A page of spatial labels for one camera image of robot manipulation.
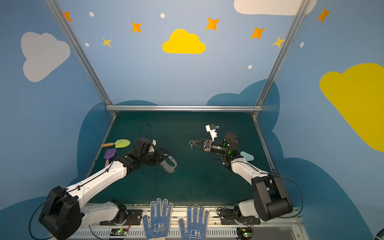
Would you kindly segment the green circuit board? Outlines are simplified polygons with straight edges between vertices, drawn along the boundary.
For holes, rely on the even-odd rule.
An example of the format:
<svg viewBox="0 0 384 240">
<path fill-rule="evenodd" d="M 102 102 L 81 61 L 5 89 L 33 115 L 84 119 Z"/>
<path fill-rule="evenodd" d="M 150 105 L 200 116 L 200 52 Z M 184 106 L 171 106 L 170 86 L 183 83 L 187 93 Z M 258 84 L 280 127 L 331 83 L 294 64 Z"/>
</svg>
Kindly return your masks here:
<svg viewBox="0 0 384 240">
<path fill-rule="evenodd" d="M 128 234 L 128 229 L 112 229 L 110 237 L 125 237 Z"/>
<path fill-rule="evenodd" d="M 246 229 L 246 228 L 237 228 L 236 230 L 236 239 L 237 240 L 250 240 L 254 233 L 252 229 Z"/>
</svg>

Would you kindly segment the left aluminium frame post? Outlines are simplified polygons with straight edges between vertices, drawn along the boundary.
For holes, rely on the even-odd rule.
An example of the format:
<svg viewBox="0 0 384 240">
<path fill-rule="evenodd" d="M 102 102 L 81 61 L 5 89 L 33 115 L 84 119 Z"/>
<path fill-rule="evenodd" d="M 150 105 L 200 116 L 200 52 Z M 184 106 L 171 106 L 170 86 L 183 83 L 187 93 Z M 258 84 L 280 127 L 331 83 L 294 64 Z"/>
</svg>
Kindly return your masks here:
<svg viewBox="0 0 384 240">
<path fill-rule="evenodd" d="M 65 34 L 65 36 L 68 39 L 69 43 L 71 44 L 72 48 L 74 49 L 74 52 L 76 53 L 81 64 L 83 65 L 84 69 L 86 70 L 87 74 L 89 75 L 91 81 L 93 82 L 94 86 L 96 87 L 102 100 L 106 104 L 106 107 L 111 106 L 113 103 L 112 103 L 110 97 L 108 96 L 107 91 L 104 88 L 104 86 L 103 86 L 100 78 L 98 77 L 96 71 L 94 70 L 90 60 L 86 56 L 86 53 L 83 50 L 76 34 L 74 33 L 73 29 L 71 28 L 69 21 L 66 19 L 64 12 L 61 9 L 60 4 L 58 3 L 58 1 L 53 1 L 53 0 L 45 0 L 45 3 L 47 4 L 48 8 L 50 9 L 50 11 L 53 14 L 54 18 L 56 19 L 57 23 L 61 27 L 63 33 Z"/>
</svg>

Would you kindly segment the left blue dotted work glove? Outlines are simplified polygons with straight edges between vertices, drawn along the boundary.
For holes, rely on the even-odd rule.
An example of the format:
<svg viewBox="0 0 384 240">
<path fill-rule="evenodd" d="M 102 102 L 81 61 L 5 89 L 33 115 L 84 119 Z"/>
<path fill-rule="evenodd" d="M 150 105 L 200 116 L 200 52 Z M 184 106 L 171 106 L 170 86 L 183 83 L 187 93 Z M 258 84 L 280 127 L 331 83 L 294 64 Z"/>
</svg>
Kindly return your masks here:
<svg viewBox="0 0 384 240">
<path fill-rule="evenodd" d="M 156 199 L 150 203 L 150 216 L 143 216 L 147 240 L 165 240 L 170 231 L 173 203 L 167 199 Z"/>
</svg>

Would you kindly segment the right blue dotted work glove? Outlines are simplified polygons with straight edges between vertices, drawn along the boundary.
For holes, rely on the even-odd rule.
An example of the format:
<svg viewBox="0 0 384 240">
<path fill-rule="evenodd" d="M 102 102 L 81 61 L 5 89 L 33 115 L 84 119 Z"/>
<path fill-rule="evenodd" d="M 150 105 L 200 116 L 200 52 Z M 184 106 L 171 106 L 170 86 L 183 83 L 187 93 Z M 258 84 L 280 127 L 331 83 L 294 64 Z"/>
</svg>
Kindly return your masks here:
<svg viewBox="0 0 384 240">
<path fill-rule="evenodd" d="M 181 240 L 205 240 L 209 221 L 209 211 L 204 206 L 187 207 L 187 224 L 179 219 Z"/>
</svg>

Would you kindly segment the left green circuit board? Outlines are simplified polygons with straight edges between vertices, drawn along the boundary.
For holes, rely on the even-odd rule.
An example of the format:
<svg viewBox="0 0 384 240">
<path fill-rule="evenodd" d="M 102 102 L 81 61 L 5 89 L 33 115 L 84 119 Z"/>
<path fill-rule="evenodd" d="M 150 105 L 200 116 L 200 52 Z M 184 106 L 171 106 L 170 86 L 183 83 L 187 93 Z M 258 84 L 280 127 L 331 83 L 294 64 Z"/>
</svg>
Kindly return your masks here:
<svg viewBox="0 0 384 240">
<path fill-rule="evenodd" d="M 128 234 L 128 229 L 112 229 L 110 237 L 125 237 Z"/>
</svg>

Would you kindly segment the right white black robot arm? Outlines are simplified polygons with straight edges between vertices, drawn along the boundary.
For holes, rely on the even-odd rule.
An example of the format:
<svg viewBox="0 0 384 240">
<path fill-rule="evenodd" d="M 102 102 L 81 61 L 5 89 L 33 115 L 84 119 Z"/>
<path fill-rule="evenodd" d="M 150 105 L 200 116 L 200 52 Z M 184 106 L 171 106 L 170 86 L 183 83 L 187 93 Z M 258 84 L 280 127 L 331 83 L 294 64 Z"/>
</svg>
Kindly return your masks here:
<svg viewBox="0 0 384 240">
<path fill-rule="evenodd" d="M 240 218 L 257 217 L 264 222 L 293 212 L 293 205 L 283 179 L 278 174 L 263 171 L 246 159 L 246 152 L 238 151 L 234 133 L 226 133 L 220 143 L 214 139 L 190 141 L 192 147 L 221 156 L 223 165 L 241 176 L 252 186 L 253 199 L 235 204 Z"/>
</svg>

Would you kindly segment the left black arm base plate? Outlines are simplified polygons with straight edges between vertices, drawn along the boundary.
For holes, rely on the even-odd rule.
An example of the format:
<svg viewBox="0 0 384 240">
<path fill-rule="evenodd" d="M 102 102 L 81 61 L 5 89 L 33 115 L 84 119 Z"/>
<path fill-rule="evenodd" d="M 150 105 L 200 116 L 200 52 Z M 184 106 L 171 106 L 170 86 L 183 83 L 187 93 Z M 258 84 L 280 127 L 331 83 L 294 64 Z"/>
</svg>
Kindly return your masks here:
<svg viewBox="0 0 384 240">
<path fill-rule="evenodd" d="M 102 221 L 100 226 L 139 226 L 142 221 L 142 210 L 119 211 L 117 216 L 111 221 Z"/>
</svg>

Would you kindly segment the light blue toy spatula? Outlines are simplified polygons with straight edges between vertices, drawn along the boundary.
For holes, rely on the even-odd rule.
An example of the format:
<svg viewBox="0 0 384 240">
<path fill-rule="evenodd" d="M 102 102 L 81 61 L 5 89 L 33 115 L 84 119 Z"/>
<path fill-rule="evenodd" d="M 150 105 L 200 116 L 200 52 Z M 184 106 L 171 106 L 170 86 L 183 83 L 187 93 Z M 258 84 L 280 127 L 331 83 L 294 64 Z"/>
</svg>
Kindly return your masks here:
<svg viewBox="0 0 384 240">
<path fill-rule="evenodd" d="M 253 155 L 246 153 L 244 151 L 240 152 L 240 155 L 242 156 L 242 158 L 244 158 L 248 162 L 251 162 L 255 159 L 255 157 Z"/>
</svg>

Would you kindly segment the aluminium frame post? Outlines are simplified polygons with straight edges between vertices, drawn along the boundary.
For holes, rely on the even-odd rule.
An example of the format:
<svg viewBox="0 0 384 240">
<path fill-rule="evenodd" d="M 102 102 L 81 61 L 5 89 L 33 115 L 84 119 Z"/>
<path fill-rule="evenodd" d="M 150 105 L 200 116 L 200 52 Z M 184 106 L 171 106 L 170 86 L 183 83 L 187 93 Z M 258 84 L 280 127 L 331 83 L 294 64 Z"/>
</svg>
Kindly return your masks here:
<svg viewBox="0 0 384 240">
<path fill-rule="evenodd" d="M 309 8 L 310 0 L 304 0 L 300 3 L 298 11 L 292 21 L 292 24 L 290 25 L 290 28 L 287 32 L 285 41 L 283 42 L 283 45 L 280 47 L 278 56 L 274 62 L 274 65 L 272 67 L 272 70 L 267 78 L 267 81 L 258 97 L 256 107 L 261 107 L 261 110 L 253 111 L 252 112 L 252 118 L 253 120 L 256 120 L 257 115 L 259 112 L 263 110 L 263 104 L 268 96 L 268 93 L 270 92 L 270 89 L 279 73 L 279 70 L 281 66 L 283 65 L 283 62 L 289 52 L 289 49 L 292 45 L 292 43 L 295 40 L 295 37 L 304 21 L 304 18 L 306 17 L 306 11 Z"/>
<path fill-rule="evenodd" d="M 86 56 L 86 53 L 83 50 L 76 34 L 74 33 L 73 29 L 71 28 L 69 21 L 66 19 L 64 12 L 61 9 L 60 4 L 58 3 L 58 1 L 53 1 L 53 0 L 45 0 L 45 3 L 47 4 L 48 8 L 50 9 L 50 11 L 53 14 L 54 18 L 56 19 L 57 23 L 61 27 L 63 33 L 65 34 L 65 36 L 68 39 L 69 43 L 71 44 L 72 48 L 74 49 L 74 52 L 76 53 L 81 64 L 83 65 L 84 69 L 86 70 L 87 74 L 89 75 L 91 81 L 93 82 L 94 86 L 96 87 L 102 100 L 106 104 L 106 107 L 111 106 L 113 103 L 112 103 L 110 97 L 108 96 L 107 91 L 104 88 L 104 86 L 103 86 L 100 78 L 98 77 L 96 71 L 94 70 L 90 60 Z"/>
</svg>

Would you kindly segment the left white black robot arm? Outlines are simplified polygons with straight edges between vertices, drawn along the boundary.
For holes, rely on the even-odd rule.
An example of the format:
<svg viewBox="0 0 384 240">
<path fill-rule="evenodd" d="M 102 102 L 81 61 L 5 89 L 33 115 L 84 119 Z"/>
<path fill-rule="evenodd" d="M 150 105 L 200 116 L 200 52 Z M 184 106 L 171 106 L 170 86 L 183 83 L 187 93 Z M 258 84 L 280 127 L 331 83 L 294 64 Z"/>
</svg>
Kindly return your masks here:
<svg viewBox="0 0 384 240">
<path fill-rule="evenodd" d="M 136 139 L 128 153 L 115 158 L 99 172 L 66 188 L 57 186 L 52 189 L 43 203 L 39 222 L 54 238 L 66 240 L 84 225 L 111 221 L 121 210 L 118 204 L 108 202 L 106 207 L 95 210 L 86 210 L 84 206 L 105 188 L 142 165 L 161 165 L 166 172 L 173 173 L 175 166 L 169 165 L 167 160 L 174 161 L 174 158 L 165 150 L 157 148 L 155 140 Z"/>
</svg>

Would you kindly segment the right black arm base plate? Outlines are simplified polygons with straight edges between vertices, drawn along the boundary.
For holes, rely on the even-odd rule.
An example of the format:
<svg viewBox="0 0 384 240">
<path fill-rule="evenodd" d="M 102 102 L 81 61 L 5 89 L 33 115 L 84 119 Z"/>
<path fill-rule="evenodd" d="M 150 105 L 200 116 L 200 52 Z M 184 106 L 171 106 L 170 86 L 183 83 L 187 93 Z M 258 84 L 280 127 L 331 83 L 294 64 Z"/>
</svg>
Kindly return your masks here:
<svg viewBox="0 0 384 240">
<path fill-rule="evenodd" d="M 244 217 L 237 209 L 217 208 L 217 215 L 222 225 L 260 225 L 261 221 L 255 216 Z"/>
</svg>

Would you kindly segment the purple toy spatula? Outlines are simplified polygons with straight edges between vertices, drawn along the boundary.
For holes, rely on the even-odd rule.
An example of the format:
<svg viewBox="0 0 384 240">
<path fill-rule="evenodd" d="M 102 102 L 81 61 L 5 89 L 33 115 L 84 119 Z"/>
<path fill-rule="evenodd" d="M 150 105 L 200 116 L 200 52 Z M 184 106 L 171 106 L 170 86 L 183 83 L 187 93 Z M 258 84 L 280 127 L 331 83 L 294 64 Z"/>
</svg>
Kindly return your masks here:
<svg viewBox="0 0 384 240">
<path fill-rule="evenodd" d="M 107 167 L 110 164 L 110 159 L 116 155 L 116 152 L 117 152 L 117 149 L 106 150 L 105 155 L 104 155 L 104 159 L 106 160 L 105 167 Z"/>
</svg>

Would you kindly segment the right green circuit board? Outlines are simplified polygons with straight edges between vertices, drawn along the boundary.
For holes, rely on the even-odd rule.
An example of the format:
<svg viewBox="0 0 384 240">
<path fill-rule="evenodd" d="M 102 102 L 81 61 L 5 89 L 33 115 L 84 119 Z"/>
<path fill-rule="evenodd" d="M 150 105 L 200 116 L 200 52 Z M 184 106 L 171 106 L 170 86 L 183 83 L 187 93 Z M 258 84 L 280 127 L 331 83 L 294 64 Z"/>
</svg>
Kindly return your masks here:
<svg viewBox="0 0 384 240">
<path fill-rule="evenodd" d="M 252 229 L 246 229 L 246 228 L 237 228 L 236 230 L 236 239 L 237 240 L 250 240 L 254 233 Z"/>
</svg>

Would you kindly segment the blue dotted work glove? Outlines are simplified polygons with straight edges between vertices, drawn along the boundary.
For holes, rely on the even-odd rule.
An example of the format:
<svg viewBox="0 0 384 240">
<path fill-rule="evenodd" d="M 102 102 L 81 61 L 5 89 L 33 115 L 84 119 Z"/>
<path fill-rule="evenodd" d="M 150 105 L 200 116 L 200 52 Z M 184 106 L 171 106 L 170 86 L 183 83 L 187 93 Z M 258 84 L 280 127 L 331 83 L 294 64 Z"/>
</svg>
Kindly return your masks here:
<svg viewBox="0 0 384 240">
<path fill-rule="evenodd" d="M 187 224 L 179 219 L 181 240 L 205 240 L 209 221 L 209 211 L 204 206 L 187 207 Z"/>
<path fill-rule="evenodd" d="M 156 199 L 150 203 L 150 216 L 143 216 L 147 240 L 165 240 L 170 231 L 173 203 L 167 199 Z"/>
</svg>

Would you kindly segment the horizontal aluminium frame bar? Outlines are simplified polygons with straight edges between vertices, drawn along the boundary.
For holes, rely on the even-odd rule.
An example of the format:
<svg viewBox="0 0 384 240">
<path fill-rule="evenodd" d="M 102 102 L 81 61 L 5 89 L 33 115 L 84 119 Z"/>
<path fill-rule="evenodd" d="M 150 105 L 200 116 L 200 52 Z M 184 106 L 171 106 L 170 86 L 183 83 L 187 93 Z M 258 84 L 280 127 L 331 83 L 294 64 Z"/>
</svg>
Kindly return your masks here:
<svg viewBox="0 0 384 240">
<path fill-rule="evenodd" d="M 134 106 L 107 105 L 107 111 L 128 112 L 261 112 L 262 106 Z"/>
</svg>

